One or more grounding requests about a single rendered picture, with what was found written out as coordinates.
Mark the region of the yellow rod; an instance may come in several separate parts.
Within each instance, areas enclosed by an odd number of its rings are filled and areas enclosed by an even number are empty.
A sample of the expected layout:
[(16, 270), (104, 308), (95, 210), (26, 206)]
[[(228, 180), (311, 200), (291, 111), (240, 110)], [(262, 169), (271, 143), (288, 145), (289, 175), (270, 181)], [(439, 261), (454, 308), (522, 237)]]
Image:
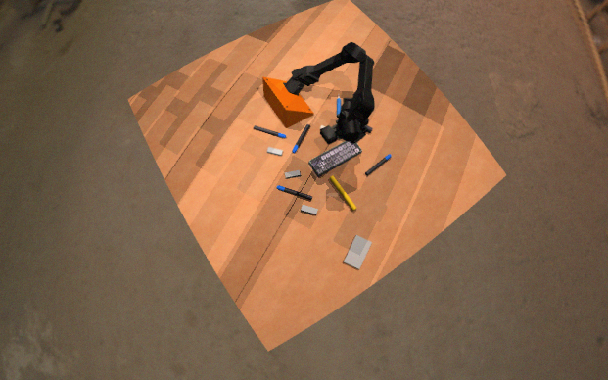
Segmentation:
[(329, 179), (332, 181), (332, 183), (335, 185), (335, 187), (338, 189), (338, 191), (341, 193), (341, 195), (344, 197), (344, 199), (350, 205), (351, 210), (352, 211), (356, 210), (356, 206), (353, 204), (353, 202), (351, 201), (351, 198), (346, 193), (346, 191), (343, 189), (343, 187), (339, 184), (339, 182), (336, 180), (336, 178), (334, 176), (331, 176)]

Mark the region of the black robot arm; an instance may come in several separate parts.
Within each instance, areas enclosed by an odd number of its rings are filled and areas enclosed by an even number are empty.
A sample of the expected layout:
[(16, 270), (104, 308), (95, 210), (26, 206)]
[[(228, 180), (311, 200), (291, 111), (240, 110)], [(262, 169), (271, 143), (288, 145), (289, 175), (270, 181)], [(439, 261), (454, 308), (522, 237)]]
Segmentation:
[[(340, 65), (346, 63), (358, 63), (358, 86), (357, 90), (352, 94), (352, 98), (343, 98), (343, 104), (340, 112), (342, 139), (350, 141), (352, 144), (358, 142), (366, 136), (366, 126), (360, 126), (359, 123), (365, 123), (374, 112), (374, 97), (372, 94), (372, 71), (374, 61), (366, 54), (366, 51), (354, 42), (349, 42), (342, 48), (342, 52), (334, 55), (331, 58), (318, 63), (315, 66), (303, 66), (292, 71), (292, 77), (287, 83), (284, 83), (286, 89), (299, 96), (299, 92), (305, 85), (310, 86), (313, 83), (319, 82), (319, 77)], [(357, 111), (363, 113), (359, 115)]]

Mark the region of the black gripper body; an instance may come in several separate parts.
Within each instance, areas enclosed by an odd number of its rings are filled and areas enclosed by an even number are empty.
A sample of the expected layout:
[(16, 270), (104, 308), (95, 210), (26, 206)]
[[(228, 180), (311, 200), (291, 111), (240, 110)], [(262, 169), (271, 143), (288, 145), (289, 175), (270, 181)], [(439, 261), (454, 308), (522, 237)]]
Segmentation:
[[(337, 135), (338, 135), (338, 137), (342, 136), (342, 126), (341, 126), (342, 120), (340, 119), (340, 114), (337, 114), (337, 117), (338, 117), (338, 119), (336, 120), (337, 125), (335, 125), (333, 127), (330, 127), (330, 125), (327, 125), (320, 130), (321, 136), (323, 137), (323, 139), (326, 141), (326, 143), (328, 145), (331, 145), (336, 142)], [(366, 124), (369, 124), (368, 119), (365, 123), (360, 122), (360, 126), (362, 126), (362, 125), (365, 126)]]

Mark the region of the white keyboard with letter keys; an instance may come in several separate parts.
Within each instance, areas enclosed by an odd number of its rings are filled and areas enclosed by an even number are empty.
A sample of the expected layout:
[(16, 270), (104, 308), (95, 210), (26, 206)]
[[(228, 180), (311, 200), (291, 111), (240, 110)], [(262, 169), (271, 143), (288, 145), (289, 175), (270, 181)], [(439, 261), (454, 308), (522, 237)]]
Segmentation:
[(357, 142), (352, 144), (350, 141), (344, 141), (338, 146), (309, 160), (308, 163), (319, 177), (361, 153), (362, 149)]

